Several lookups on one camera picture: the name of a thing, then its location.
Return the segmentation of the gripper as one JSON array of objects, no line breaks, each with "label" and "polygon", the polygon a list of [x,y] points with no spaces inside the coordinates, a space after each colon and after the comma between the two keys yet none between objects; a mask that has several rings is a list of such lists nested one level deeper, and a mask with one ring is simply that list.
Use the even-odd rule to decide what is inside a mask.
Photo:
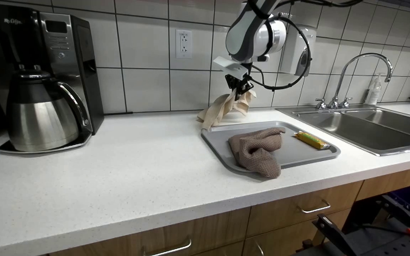
[{"label": "gripper", "polygon": [[254,85],[252,85],[246,77],[238,79],[230,74],[227,74],[225,75],[225,79],[229,89],[235,92],[235,101],[238,101],[244,92],[248,92],[254,87]]}]

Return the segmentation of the beige towel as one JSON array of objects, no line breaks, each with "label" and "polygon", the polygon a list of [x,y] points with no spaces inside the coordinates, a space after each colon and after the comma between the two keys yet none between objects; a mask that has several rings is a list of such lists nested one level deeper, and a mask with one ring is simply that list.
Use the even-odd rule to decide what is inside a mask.
[{"label": "beige towel", "polygon": [[237,100],[236,96],[236,89],[234,89],[230,94],[219,96],[210,107],[202,110],[197,115],[198,121],[202,123],[201,128],[209,130],[211,127],[217,126],[221,123],[223,117],[232,110],[246,116],[249,111],[249,104],[257,97],[257,93],[254,90],[249,90],[240,95]]}]

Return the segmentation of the brown towel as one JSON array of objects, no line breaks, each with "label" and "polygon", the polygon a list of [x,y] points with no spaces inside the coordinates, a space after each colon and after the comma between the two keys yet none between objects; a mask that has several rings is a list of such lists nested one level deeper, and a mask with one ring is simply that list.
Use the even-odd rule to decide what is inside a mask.
[{"label": "brown towel", "polygon": [[230,137],[228,144],[241,167],[266,178],[277,178],[281,168],[272,152],[282,147],[285,132],[284,127],[271,127],[242,133]]}]

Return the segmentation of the grey tray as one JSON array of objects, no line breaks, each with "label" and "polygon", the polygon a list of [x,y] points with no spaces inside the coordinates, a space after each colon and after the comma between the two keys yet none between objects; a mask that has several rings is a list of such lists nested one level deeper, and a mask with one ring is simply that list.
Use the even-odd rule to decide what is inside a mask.
[{"label": "grey tray", "polygon": [[271,127],[281,127],[286,130],[285,133],[281,134],[283,139],[282,147],[271,153],[282,169],[335,159],[341,153],[340,149],[331,143],[329,143],[329,148],[319,150],[300,141],[295,137],[295,133],[298,133],[301,129],[282,121],[241,123],[211,127],[209,130],[202,129],[201,136],[228,170],[249,173],[249,170],[241,167],[241,165],[237,163],[231,152],[228,139],[234,135]]}]

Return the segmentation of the yellow wrapped bar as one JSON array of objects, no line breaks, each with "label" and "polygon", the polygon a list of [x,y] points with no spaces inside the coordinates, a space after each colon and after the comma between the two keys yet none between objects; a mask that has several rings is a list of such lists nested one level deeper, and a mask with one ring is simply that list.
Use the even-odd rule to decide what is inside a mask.
[{"label": "yellow wrapped bar", "polygon": [[300,141],[308,144],[309,146],[312,146],[313,148],[317,150],[325,150],[330,148],[330,144],[326,143],[322,139],[310,134],[306,133],[303,131],[298,131],[297,133],[294,133],[294,136],[299,139]]}]

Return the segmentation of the chrome tap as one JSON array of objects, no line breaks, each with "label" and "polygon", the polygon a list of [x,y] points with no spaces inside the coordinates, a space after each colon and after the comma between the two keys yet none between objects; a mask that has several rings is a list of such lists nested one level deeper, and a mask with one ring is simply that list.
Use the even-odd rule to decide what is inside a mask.
[{"label": "chrome tap", "polygon": [[386,64],[386,67],[387,67],[387,74],[386,74],[385,82],[389,82],[391,80],[394,68],[393,68],[392,62],[385,55],[382,55],[380,53],[372,53],[372,52],[357,55],[357,56],[353,57],[349,62],[347,62],[345,64],[345,66],[343,67],[343,70],[340,74],[340,79],[339,79],[338,84],[337,84],[337,89],[335,91],[335,95],[332,97],[332,100],[328,104],[325,104],[325,99],[324,98],[317,98],[315,101],[318,101],[319,103],[315,106],[315,109],[322,110],[322,109],[344,109],[344,108],[349,108],[349,101],[351,100],[351,98],[347,97],[347,98],[345,98],[345,100],[343,102],[339,103],[338,102],[338,95],[339,95],[339,92],[340,92],[340,89],[341,89],[341,86],[342,86],[342,82],[343,82],[343,79],[344,79],[344,76],[345,76],[345,73],[347,71],[348,66],[351,63],[353,63],[354,61],[359,60],[360,58],[363,58],[363,57],[376,57],[376,58],[382,60]]}]

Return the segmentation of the wooden drawer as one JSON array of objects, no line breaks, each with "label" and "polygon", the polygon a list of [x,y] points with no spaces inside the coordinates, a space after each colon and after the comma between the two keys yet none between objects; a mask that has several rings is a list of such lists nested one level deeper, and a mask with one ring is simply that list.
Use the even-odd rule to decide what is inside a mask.
[{"label": "wooden drawer", "polygon": [[[326,214],[339,228],[342,228],[352,206],[332,214]],[[270,255],[292,255],[302,246],[302,241],[312,239],[316,233],[316,228],[312,225],[312,220],[290,225],[285,228],[276,229],[260,235],[246,237],[242,250],[242,256],[258,256],[254,242],[256,241],[264,251],[264,256]]]},{"label": "wooden drawer", "polygon": [[[349,209],[362,184],[362,181],[358,181],[252,206],[246,237],[312,220],[317,214],[332,214]],[[331,208],[311,214],[303,214],[297,209],[297,206],[304,210],[324,207],[321,199],[329,202]]]},{"label": "wooden drawer", "polygon": [[189,249],[168,255],[194,255],[244,240],[249,212],[250,208],[246,207],[57,251],[48,256],[142,256],[143,247],[147,253],[157,253],[184,245],[188,237],[193,241]]}]

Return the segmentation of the steel sink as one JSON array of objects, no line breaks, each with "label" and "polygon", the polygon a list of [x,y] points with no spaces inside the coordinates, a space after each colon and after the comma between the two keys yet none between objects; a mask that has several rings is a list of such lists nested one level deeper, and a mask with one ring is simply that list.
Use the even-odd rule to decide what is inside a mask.
[{"label": "steel sink", "polygon": [[280,107],[278,111],[376,156],[410,152],[410,114],[365,104],[340,109]]}]

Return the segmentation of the clear pump bottle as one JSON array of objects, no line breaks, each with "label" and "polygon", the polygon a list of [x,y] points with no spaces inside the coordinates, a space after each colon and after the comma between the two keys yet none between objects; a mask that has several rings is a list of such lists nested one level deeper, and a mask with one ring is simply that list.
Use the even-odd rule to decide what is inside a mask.
[{"label": "clear pump bottle", "polygon": [[377,104],[380,93],[381,93],[381,89],[382,89],[381,75],[382,73],[378,73],[377,76],[374,77],[371,84],[369,85],[369,88],[366,93],[366,98],[364,100],[364,104],[369,104],[369,105]]}]

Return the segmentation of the black and steel coffee maker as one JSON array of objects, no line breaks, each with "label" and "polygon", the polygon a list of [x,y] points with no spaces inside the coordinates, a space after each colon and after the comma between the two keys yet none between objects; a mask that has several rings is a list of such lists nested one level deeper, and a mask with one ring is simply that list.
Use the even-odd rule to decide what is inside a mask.
[{"label": "black and steel coffee maker", "polygon": [[[14,68],[10,80],[19,64],[26,68],[39,65],[79,94],[91,120],[91,136],[96,134],[104,121],[104,107],[88,21],[72,15],[0,4],[0,45],[7,63]],[[17,151],[9,139],[0,146],[0,152],[58,152],[81,147],[91,136],[80,137],[62,148],[34,153]]]}]

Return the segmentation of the steel coffee carafe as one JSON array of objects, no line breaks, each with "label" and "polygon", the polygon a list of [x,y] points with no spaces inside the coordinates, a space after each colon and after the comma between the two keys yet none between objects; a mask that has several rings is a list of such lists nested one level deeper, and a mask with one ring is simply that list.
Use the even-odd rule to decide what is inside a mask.
[{"label": "steel coffee carafe", "polygon": [[18,65],[10,80],[6,116],[10,143],[19,152],[62,148],[92,133],[79,94],[39,65]]}]

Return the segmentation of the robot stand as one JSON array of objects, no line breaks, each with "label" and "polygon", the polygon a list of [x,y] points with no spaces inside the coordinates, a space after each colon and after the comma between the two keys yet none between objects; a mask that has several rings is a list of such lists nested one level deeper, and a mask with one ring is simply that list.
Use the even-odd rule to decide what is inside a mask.
[{"label": "robot stand", "polygon": [[380,213],[388,218],[374,224],[360,225],[357,230],[343,233],[332,220],[319,214],[312,224],[314,240],[303,241],[303,247],[292,256],[410,256],[410,211],[390,196],[376,200]]}]

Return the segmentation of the wall soap dispenser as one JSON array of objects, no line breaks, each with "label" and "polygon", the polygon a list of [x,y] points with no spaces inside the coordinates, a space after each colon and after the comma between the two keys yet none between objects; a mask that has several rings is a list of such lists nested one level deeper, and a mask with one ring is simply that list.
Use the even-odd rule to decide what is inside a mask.
[{"label": "wall soap dispenser", "polygon": [[[298,26],[306,36],[312,58],[314,56],[317,28],[303,24],[296,24],[296,26]],[[306,68],[306,57],[307,48],[303,38],[294,27],[289,25],[279,72],[289,73],[295,76],[301,75]]]}]

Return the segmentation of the white wall socket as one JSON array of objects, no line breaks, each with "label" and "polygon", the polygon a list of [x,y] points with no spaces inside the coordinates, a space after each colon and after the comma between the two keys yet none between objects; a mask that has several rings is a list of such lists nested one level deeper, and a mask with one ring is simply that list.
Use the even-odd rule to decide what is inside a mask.
[{"label": "white wall socket", "polygon": [[191,59],[193,49],[193,33],[190,30],[175,31],[175,57],[177,59]]}]

